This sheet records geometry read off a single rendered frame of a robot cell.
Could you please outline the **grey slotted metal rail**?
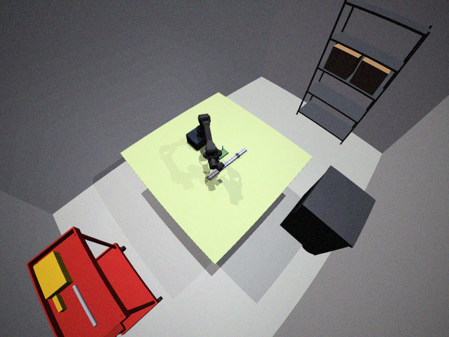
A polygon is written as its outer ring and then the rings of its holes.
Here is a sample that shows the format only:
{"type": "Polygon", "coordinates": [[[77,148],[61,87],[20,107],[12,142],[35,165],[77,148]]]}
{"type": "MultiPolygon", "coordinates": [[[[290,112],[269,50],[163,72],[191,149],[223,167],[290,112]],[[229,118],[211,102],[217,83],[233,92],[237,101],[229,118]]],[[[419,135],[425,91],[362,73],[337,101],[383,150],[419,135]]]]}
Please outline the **grey slotted metal rail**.
{"type": "MultiPolygon", "coordinates": [[[[243,153],[245,153],[247,151],[247,148],[242,148],[239,152],[237,152],[235,155],[233,155],[230,159],[228,159],[226,162],[224,162],[223,164],[225,165],[224,168],[226,168],[229,164],[231,164],[234,160],[236,160],[237,158],[239,158],[243,153]]],[[[223,168],[223,169],[224,169],[223,168]]],[[[223,170],[222,169],[222,170],[223,170]]],[[[221,171],[222,171],[221,170],[221,171]]],[[[218,171],[217,169],[215,169],[213,172],[211,172],[209,175],[206,176],[206,178],[208,180],[212,179],[215,175],[217,175],[220,171],[218,171]]]]}

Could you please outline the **green rectangular tray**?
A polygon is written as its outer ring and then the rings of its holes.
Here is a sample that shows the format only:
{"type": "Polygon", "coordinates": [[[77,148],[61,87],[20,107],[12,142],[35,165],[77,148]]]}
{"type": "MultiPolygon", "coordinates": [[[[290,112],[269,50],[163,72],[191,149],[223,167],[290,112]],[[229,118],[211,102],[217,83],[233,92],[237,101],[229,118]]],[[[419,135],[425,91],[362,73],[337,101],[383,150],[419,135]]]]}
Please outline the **green rectangular tray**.
{"type": "Polygon", "coordinates": [[[222,151],[222,155],[219,157],[219,160],[222,159],[224,156],[226,156],[226,155],[229,153],[229,152],[226,151],[224,148],[221,149],[221,151],[222,151]]]}

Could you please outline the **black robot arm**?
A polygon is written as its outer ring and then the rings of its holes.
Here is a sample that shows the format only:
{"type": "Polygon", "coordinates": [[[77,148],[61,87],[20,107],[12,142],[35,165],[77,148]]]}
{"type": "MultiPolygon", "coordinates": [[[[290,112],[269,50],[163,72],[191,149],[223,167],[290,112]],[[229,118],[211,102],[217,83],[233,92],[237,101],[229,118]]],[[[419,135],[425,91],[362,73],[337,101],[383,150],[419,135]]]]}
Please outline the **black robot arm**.
{"type": "Polygon", "coordinates": [[[208,113],[199,114],[198,122],[200,125],[198,125],[196,127],[196,130],[198,133],[197,136],[199,136],[201,139],[205,137],[205,139],[206,139],[206,146],[205,146],[206,159],[208,160],[210,170],[215,170],[218,168],[216,158],[219,160],[219,157],[222,155],[222,151],[216,147],[215,143],[212,140],[212,135],[211,135],[211,130],[210,130],[211,117],[208,113]]]}

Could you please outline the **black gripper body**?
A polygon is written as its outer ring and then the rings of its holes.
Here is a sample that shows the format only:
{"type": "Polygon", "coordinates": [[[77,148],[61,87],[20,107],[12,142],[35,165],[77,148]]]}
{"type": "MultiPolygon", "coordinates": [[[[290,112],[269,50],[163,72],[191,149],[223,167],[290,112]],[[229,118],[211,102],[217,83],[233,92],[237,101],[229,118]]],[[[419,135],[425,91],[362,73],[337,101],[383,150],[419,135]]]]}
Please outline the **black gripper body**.
{"type": "MultiPolygon", "coordinates": [[[[206,159],[206,152],[203,154],[203,157],[206,159]]],[[[225,167],[225,165],[222,162],[219,163],[219,160],[217,158],[216,158],[216,162],[217,162],[217,166],[218,166],[217,170],[221,171],[225,167]]]]}

